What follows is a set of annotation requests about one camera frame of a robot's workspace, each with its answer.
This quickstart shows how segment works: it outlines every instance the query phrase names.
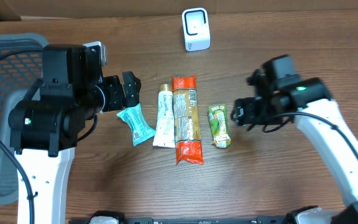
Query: plastic crate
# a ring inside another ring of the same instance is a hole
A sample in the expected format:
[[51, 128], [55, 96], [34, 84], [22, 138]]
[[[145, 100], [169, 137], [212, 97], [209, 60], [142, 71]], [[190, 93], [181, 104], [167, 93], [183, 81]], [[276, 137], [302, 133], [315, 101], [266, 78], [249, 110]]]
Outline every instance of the plastic crate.
[[[29, 47], [45, 47], [48, 41], [38, 34], [0, 35], [0, 55]], [[33, 82], [42, 76], [42, 53], [11, 55], [0, 61], [0, 139], [9, 147], [9, 112], [21, 100]], [[0, 149], [0, 205], [18, 198], [17, 171]]]

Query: wooden tabletop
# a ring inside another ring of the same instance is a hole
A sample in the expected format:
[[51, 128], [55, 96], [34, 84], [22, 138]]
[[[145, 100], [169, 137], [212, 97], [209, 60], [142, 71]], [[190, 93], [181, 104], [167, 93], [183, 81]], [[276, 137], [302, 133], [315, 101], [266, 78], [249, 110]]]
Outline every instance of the wooden tabletop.
[[[180, 162], [174, 149], [132, 146], [116, 112], [99, 116], [76, 149], [67, 219], [97, 210], [128, 217], [246, 218], [283, 215], [306, 205], [343, 209], [338, 188], [316, 150], [293, 124], [271, 134], [229, 122], [232, 146], [211, 145], [208, 106], [253, 96], [246, 77], [272, 57], [290, 54], [303, 78], [320, 77], [358, 138], [358, 10], [258, 12], [209, 16], [211, 47], [186, 52], [180, 16], [0, 22], [0, 34], [35, 32], [51, 44], [105, 43], [104, 76], [133, 71], [141, 79], [145, 120], [155, 127], [158, 87], [172, 75], [197, 75], [205, 165]], [[0, 206], [0, 223], [16, 223], [16, 204]]]

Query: brown wall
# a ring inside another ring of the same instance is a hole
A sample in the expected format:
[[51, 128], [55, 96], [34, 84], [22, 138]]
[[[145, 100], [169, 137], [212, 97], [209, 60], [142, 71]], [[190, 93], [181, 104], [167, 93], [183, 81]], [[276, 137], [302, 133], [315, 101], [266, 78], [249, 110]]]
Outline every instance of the brown wall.
[[209, 13], [358, 9], [358, 0], [0, 0], [0, 8], [9, 20], [14, 15], [69, 18], [174, 15], [198, 6]]

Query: green packet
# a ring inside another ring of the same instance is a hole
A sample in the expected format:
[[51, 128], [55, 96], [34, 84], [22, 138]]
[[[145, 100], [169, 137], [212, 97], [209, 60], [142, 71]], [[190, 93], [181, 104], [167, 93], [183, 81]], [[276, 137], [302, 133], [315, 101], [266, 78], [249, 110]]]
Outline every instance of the green packet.
[[227, 131], [226, 105], [212, 105], [208, 108], [209, 126], [211, 127], [212, 143], [221, 148], [230, 146], [231, 139]]

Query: orange snack package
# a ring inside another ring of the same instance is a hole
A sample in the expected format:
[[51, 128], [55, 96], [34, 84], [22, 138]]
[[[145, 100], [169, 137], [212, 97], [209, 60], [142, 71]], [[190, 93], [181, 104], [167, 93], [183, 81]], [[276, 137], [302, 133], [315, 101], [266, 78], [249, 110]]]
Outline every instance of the orange snack package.
[[191, 77], [172, 77], [172, 90], [177, 164], [184, 160], [203, 165], [196, 75]]

